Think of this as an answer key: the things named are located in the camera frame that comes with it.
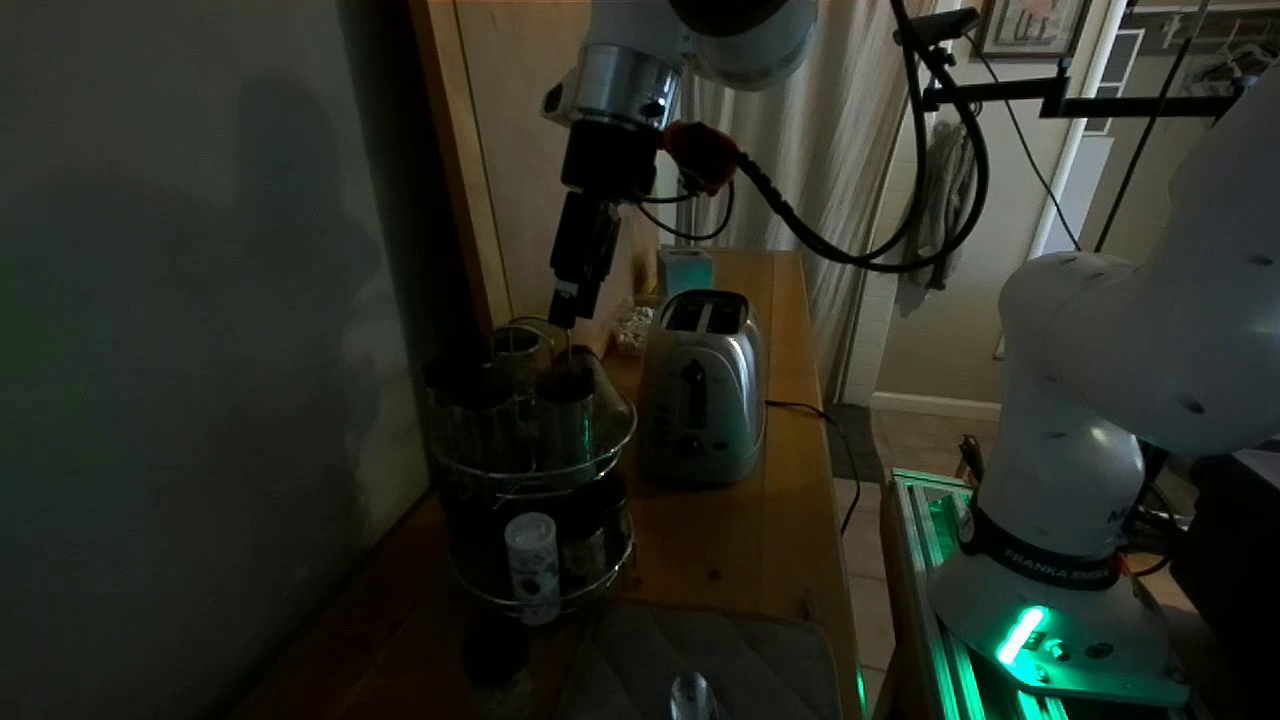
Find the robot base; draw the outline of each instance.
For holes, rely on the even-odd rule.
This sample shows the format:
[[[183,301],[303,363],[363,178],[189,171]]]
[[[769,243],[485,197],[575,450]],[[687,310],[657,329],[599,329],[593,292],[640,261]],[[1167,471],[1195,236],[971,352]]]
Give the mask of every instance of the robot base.
[[[1104,592],[1038,582],[955,553],[931,567],[928,596],[960,642],[1028,690],[1185,709],[1187,683],[1167,652],[1154,596],[1122,576]]]

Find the wooden countertop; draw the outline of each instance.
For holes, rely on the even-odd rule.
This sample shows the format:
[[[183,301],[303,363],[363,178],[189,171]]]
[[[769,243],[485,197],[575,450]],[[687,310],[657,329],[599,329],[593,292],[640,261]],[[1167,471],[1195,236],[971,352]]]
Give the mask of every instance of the wooden countertop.
[[[766,340],[766,450],[754,478],[674,490],[629,471],[637,557],[608,598],[813,621],[833,638],[858,717],[858,638],[833,506],[822,370],[791,253],[717,253],[717,283],[754,301]],[[614,363],[619,393],[637,370]],[[459,638],[474,605],[454,582],[450,526],[421,502],[232,717],[463,717]],[[584,621],[538,630],[534,698],[554,717]]]

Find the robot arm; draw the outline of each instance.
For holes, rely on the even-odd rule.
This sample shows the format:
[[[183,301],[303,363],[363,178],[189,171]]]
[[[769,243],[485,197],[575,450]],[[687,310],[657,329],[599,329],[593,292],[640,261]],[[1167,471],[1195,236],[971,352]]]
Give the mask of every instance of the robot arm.
[[[1166,614],[1115,576],[1115,553],[1146,486],[1138,437],[1214,455],[1280,426],[1277,139],[1280,73],[1182,169],[1148,265],[1044,255],[999,295],[999,439],[967,553],[940,567],[931,605],[1028,687],[1185,698]],[[1038,638],[1008,642],[1028,607]]]
[[[575,68],[544,113],[569,125],[563,206],[554,243],[554,324],[597,310],[619,203],[652,191],[677,73],[762,87],[805,55],[816,0],[597,0]]]

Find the toaster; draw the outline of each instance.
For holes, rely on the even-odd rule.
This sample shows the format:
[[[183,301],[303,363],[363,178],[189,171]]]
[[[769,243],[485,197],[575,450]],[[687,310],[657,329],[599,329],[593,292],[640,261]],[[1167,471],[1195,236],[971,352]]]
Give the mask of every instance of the toaster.
[[[741,292],[664,302],[644,345],[637,460],[664,484],[741,484],[766,439],[762,337]]]

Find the black cable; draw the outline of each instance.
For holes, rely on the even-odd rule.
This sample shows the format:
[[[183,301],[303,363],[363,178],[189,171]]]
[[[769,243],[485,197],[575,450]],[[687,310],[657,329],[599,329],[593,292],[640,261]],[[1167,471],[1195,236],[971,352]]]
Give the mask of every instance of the black cable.
[[[911,178],[911,197],[910,197],[910,211],[897,219],[894,236],[863,253],[870,261],[888,255],[894,246],[902,246],[903,240],[911,240],[911,232],[922,229],[922,214],[928,206],[928,125],[926,125],[926,90],[922,90],[922,77],[918,77],[918,53],[903,44],[903,73],[910,73],[910,113],[911,113],[911,144],[918,144],[918,178]]]
[[[991,77],[998,85],[1004,85],[1004,81],[998,77],[991,61],[985,61],[982,53],[971,53],[971,55],[990,68],[990,77]],[[1057,222],[1070,232],[1074,246],[1082,253],[1082,236],[1078,236],[1063,203],[1057,201],[1049,175],[1039,171],[1038,151],[1031,151],[1031,144],[1028,144],[1028,131],[1024,131],[1024,125],[1016,121],[1016,113],[1013,113],[1008,99],[1004,99],[1004,113],[1008,113],[1008,121],[1013,121],[1016,144],[1024,149],[1024,155],[1028,155],[1028,164],[1031,164],[1031,171],[1038,171],[1038,178],[1039,178],[1039,187],[1044,187],[1044,197],[1049,197],[1049,203],[1051,203],[1051,211],[1057,211]]]
[[[946,94],[960,94],[955,81],[947,77],[946,61],[938,48],[928,48],[918,29],[911,29],[911,15],[903,8],[903,0],[894,0],[894,12],[897,12],[897,24],[902,24],[902,44],[903,44],[903,55],[922,55],[922,63],[931,73],[938,85],[946,85]],[[833,265],[853,265],[853,268],[870,268],[870,271],[918,271],[918,268],[931,268],[938,261],[951,255],[978,229],[982,211],[985,211],[985,201],[990,201],[990,175],[991,175],[991,164],[990,164],[990,144],[985,144],[985,131],[978,125],[978,113],[964,105],[964,99],[951,99],[955,105],[955,116],[971,139],[971,169],[978,169],[978,191],[971,191],[971,203],[967,203],[967,214],[960,219],[955,236],[946,240],[946,246],[938,246],[931,255],[918,255],[918,261],[897,261],[897,265],[879,265],[875,255],[885,255],[897,240],[879,243],[875,253],[863,253],[863,255],[847,255],[845,246],[828,243],[822,232],[813,232],[796,206],[772,187],[769,171],[754,158],[754,155],[736,155],[741,171],[762,187],[762,197],[769,201],[769,206],[796,232],[796,240],[833,261]]]
[[[1191,44],[1195,44],[1200,29],[1203,29],[1203,15],[1210,15],[1210,0],[1200,0],[1195,29],[1185,35],[1185,44],[1182,44],[1182,48],[1177,48],[1177,55],[1171,55],[1171,68],[1167,68],[1167,77],[1166,77],[1166,85],[1159,85],[1155,108],[1154,108],[1154,116],[1148,116],[1148,125],[1146,125],[1146,131],[1141,131],[1141,139],[1138,139],[1134,155],[1127,155],[1127,169],[1124,169],[1124,175],[1122,175],[1115,201],[1113,201],[1113,206],[1110,206],[1110,219],[1104,219],[1104,229],[1102,229],[1102,236],[1098,236],[1091,253],[1104,253],[1104,246],[1110,246],[1110,240],[1113,240],[1113,222],[1115,222],[1122,203],[1124,203],[1124,197],[1127,197],[1134,171],[1138,171],[1141,155],[1148,151],[1148,139],[1154,139],[1154,127],[1159,125],[1159,108],[1166,108],[1166,99],[1167,99],[1167,87],[1171,87],[1177,73],[1185,68],[1185,61],[1187,61],[1187,53],[1191,53]]]
[[[674,229],[674,222],[664,222],[661,214],[652,214],[644,203],[637,203],[637,206],[640,206],[640,214],[644,214],[649,222],[657,222],[661,232],[669,232],[669,236],[677,236],[677,240],[687,240],[687,243],[709,243],[709,240],[724,236],[724,229],[728,229],[728,219],[732,219],[736,184],[728,178],[728,187],[724,187],[724,211],[719,211],[719,222],[717,222],[711,232],[686,232],[686,229]]]
[[[1154,455],[1154,464],[1146,471],[1146,486],[1138,490],[1141,500],[1134,502],[1134,510],[1124,520],[1124,553],[1159,553],[1159,558],[1141,573],[1127,573],[1127,576],[1166,573],[1187,537],[1187,526],[1182,522],[1182,517],[1171,510],[1171,502],[1155,486],[1155,477],[1159,477],[1167,450],[1146,443],[1146,455]]]
[[[681,191],[677,197],[644,197],[644,203],[687,203],[698,201],[687,175],[681,171]]]
[[[823,410],[823,406],[816,406],[816,402],[796,402],[796,401],[766,401],[766,406],[788,406],[788,410],[805,410],[805,415],[823,420],[823,422],[828,422],[828,439],[838,437],[838,443],[845,447],[845,455],[853,455],[847,437],[838,430],[838,415],[833,415],[833,410]],[[853,500],[847,500],[847,506],[845,506],[845,517],[839,517],[839,537],[845,537],[845,526],[847,526],[847,520],[853,520],[853,510],[858,510],[862,502],[863,502],[863,478],[853,477]]]
[[[971,484],[990,478],[985,447],[967,430],[960,437],[960,466],[955,466],[955,477],[964,477],[964,471],[967,471]]]

